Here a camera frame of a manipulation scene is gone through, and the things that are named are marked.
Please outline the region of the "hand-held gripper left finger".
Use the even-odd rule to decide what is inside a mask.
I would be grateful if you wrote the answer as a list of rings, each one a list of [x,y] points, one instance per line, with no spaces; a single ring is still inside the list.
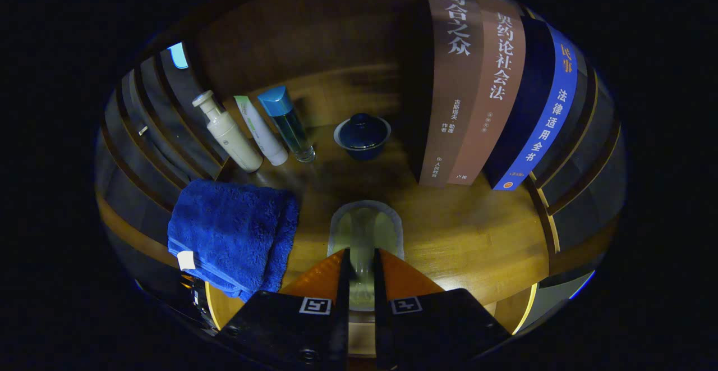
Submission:
[[[350,274],[341,249],[281,292],[258,291],[217,341],[264,370],[345,370]]]

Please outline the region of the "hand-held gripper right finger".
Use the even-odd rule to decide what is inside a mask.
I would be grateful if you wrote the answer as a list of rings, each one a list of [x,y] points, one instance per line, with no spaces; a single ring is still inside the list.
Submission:
[[[380,369],[467,370],[512,338],[469,291],[446,291],[385,249],[375,249],[374,276]]]

